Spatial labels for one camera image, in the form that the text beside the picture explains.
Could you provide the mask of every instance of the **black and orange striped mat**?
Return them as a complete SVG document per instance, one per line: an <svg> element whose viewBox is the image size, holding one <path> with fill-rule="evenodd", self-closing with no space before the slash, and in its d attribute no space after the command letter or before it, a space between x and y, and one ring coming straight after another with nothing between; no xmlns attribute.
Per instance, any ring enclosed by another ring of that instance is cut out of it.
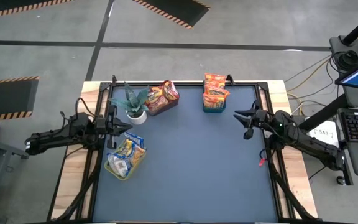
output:
<svg viewBox="0 0 358 224"><path fill-rule="evenodd" d="M0 16L24 12L73 0L0 0ZM133 0L141 6L187 29L208 12L209 6L197 0Z"/></svg>
<svg viewBox="0 0 358 224"><path fill-rule="evenodd" d="M0 0L0 16L51 6L72 0Z"/></svg>
<svg viewBox="0 0 358 224"><path fill-rule="evenodd" d="M196 0L133 1L187 29L193 28L209 10L209 6Z"/></svg>
<svg viewBox="0 0 358 224"><path fill-rule="evenodd" d="M0 120L31 116L38 76L0 80Z"/></svg>

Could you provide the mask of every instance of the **orange snack package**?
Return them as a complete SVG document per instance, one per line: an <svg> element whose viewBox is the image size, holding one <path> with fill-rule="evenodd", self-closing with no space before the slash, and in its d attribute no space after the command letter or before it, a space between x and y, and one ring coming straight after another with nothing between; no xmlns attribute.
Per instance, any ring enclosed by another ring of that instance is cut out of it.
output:
<svg viewBox="0 0 358 224"><path fill-rule="evenodd" d="M210 74L210 73L205 73L205 80L215 80L218 82L226 82L226 75L217 75L217 74Z"/></svg>
<svg viewBox="0 0 358 224"><path fill-rule="evenodd" d="M211 86L211 85L206 85L205 86L205 93L210 94L210 95L223 95L224 99L226 99L226 97L228 95L230 95L230 92L228 90L218 88L218 87L215 87L215 86Z"/></svg>
<svg viewBox="0 0 358 224"><path fill-rule="evenodd" d="M203 94L203 103L205 108L221 109L223 108L225 97L222 95Z"/></svg>
<svg viewBox="0 0 358 224"><path fill-rule="evenodd" d="M224 83L216 80L205 80L205 86L214 86L216 88L224 88Z"/></svg>
<svg viewBox="0 0 358 224"><path fill-rule="evenodd" d="M224 88L226 84L226 75L217 75L205 73L205 85L212 85L218 88Z"/></svg>

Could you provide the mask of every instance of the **wheel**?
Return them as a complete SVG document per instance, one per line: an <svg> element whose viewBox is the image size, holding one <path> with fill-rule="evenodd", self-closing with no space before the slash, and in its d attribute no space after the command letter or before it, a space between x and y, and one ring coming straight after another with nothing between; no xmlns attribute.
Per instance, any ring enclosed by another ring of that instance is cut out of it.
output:
<svg viewBox="0 0 358 224"><path fill-rule="evenodd" d="M342 177L342 176L337 176L337 177L336 177L336 182L337 182L339 185L346 186L345 178Z"/></svg>

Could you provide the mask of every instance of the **white pot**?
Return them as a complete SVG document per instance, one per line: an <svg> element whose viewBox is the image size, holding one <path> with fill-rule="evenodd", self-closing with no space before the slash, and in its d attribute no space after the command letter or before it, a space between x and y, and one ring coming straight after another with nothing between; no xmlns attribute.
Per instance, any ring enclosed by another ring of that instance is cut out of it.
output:
<svg viewBox="0 0 358 224"><path fill-rule="evenodd" d="M136 125L143 124L147 119L146 111L143 111L142 115L137 118L133 118L133 117L129 116L128 114L127 114L127 116L129 118L129 120L131 121L131 123L136 124Z"/></svg>

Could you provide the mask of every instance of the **potted plant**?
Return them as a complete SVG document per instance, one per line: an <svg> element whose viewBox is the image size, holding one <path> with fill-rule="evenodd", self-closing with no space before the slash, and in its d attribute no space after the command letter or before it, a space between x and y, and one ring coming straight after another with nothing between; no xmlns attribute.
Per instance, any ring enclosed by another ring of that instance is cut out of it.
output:
<svg viewBox="0 0 358 224"><path fill-rule="evenodd" d="M141 90L139 94L136 96L134 90L128 83L124 83L125 86L125 95L127 100L121 99L110 99L111 103L124 108L127 112L127 116L132 124L142 124L147 119L148 107L145 102L147 99L147 94L149 92L149 87L144 90Z"/></svg>

